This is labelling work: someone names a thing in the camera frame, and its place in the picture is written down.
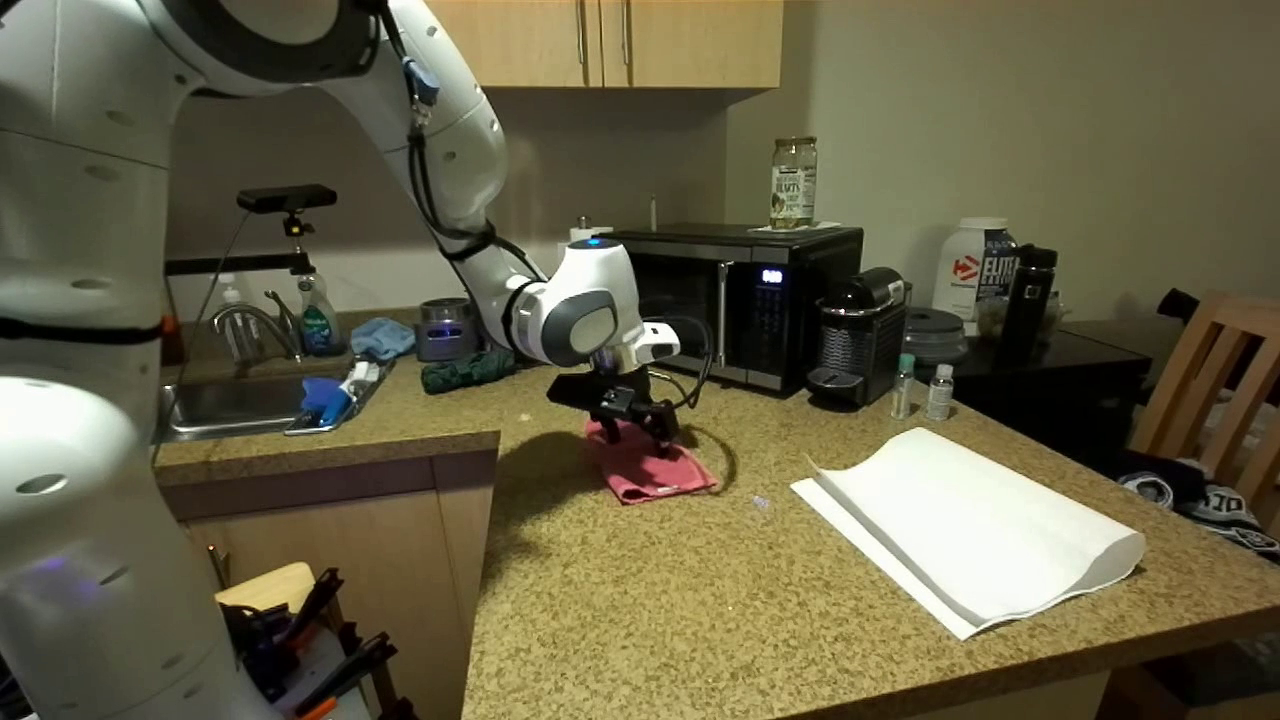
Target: beige wall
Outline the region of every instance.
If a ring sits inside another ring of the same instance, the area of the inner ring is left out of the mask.
[[[821,216],[864,266],[931,293],[955,216],[1058,248],[1076,316],[1165,287],[1276,293],[1280,4],[1270,0],[787,0],[782,90],[493,94],[510,142],[503,238],[549,267],[577,216],[763,219],[769,147],[821,137]],[[311,252],[341,308],[457,293],[413,204],[323,96],[197,102],[178,119],[171,252],[282,248],[234,190],[323,181]]]

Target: granite countertop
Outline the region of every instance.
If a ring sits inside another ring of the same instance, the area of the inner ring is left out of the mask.
[[[330,435],[187,442],[155,464],[159,479],[221,479],[495,448],[469,716],[899,716],[1280,628],[1270,566],[966,407],[935,432],[1139,527],[1143,567],[960,646],[793,491],[809,464],[854,464],[920,419],[708,386],[681,419],[719,491],[623,509],[585,454],[585,412],[544,401],[557,372],[442,397],[414,372],[400,361]]]

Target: red cloth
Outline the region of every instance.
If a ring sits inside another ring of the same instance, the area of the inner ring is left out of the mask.
[[[674,448],[669,458],[655,454],[653,435],[641,424],[621,419],[621,442],[608,444],[604,427],[586,424],[586,444],[596,454],[596,468],[621,503],[646,503],[665,498],[697,498],[715,488],[704,464]]]

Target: coffee maker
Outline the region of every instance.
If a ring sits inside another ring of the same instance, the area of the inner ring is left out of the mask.
[[[866,267],[817,299],[821,347],[809,401],[821,407],[864,407],[897,386],[907,324],[907,282]]]

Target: microwave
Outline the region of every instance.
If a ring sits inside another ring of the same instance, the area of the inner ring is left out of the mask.
[[[681,356],[655,365],[793,397],[821,344],[824,287],[861,273],[861,227],[693,226],[608,232],[635,267],[641,316],[681,338]]]

